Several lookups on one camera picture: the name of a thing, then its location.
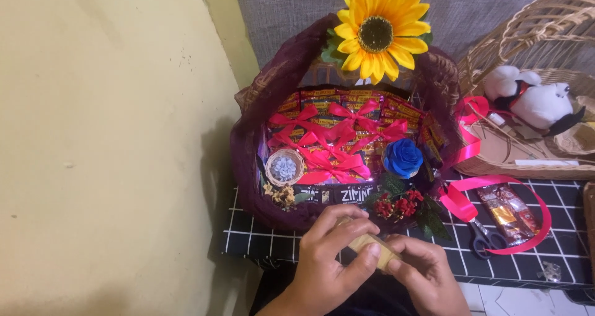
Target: sunflower center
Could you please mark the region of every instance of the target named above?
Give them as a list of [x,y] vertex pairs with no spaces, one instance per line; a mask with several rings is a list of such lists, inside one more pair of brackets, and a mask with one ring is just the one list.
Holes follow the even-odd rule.
[[393,42],[393,26],[382,16],[371,16],[359,27],[358,37],[364,51],[380,53],[386,51]]

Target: hand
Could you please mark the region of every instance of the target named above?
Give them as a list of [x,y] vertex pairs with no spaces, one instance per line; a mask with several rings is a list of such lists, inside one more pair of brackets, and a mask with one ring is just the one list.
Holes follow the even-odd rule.
[[[337,219],[343,216],[354,220],[335,228]],[[380,233],[368,220],[367,212],[354,205],[326,207],[300,241],[293,282],[258,316],[325,315],[345,302],[376,270],[380,245],[364,246],[347,267],[335,258],[355,238],[367,233]]]
[[398,234],[386,243],[403,256],[389,262],[389,273],[407,288],[421,316],[471,315],[442,246]]

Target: yellow sunflower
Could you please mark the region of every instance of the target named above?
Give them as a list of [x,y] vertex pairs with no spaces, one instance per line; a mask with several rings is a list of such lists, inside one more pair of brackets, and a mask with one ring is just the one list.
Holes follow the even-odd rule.
[[349,9],[339,10],[343,22],[334,30],[345,40],[338,51],[348,53],[343,70],[361,67],[359,76],[371,78],[376,84],[384,74],[394,81],[399,68],[414,69],[411,54],[428,50],[427,44],[416,38],[430,31],[428,23],[419,19],[428,11],[429,4],[420,0],[345,0]]

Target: stuffed toy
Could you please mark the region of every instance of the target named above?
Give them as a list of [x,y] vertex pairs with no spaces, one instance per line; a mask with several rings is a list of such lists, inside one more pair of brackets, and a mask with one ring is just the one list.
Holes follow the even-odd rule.
[[486,76],[486,97],[499,110],[510,111],[534,128],[555,136],[580,122],[583,107],[572,113],[570,87],[563,82],[542,85],[535,72],[521,72],[514,66],[500,66]]

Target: table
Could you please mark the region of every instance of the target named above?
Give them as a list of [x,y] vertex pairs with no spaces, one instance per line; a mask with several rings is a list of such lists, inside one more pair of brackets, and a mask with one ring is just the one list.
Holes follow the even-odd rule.
[[[448,181],[455,181],[467,176],[450,172],[444,177]],[[458,282],[530,289],[565,289],[569,290],[569,295],[575,295],[571,299],[576,302],[594,302],[581,189],[584,183],[533,179],[520,181],[546,202],[552,214],[552,238],[547,238],[530,251],[512,256],[495,255],[492,259],[480,260],[469,249],[471,230],[468,225],[445,210],[441,219],[454,241],[432,238],[431,242],[444,248]],[[525,203],[535,208],[533,213],[541,219],[539,204],[531,191],[521,184],[512,184],[512,187]],[[466,191],[465,195],[476,204],[479,212],[477,219],[488,229],[495,230],[494,221],[480,205],[476,193]],[[250,258],[263,268],[275,268],[279,261],[299,260],[301,234],[263,226],[244,212],[236,201],[230,205],[225,226],[227,229],[224,230],[220,246],[223,253]],[[408,229],[406,234],[426,240],[418,228]],[[337,259],[342,264],[348,264],[354,257],[353,251],[344,249]],[[544,277],[538,276],[537,273],[543,271],[544,261],[561,267],[561,282],[548,282]]]

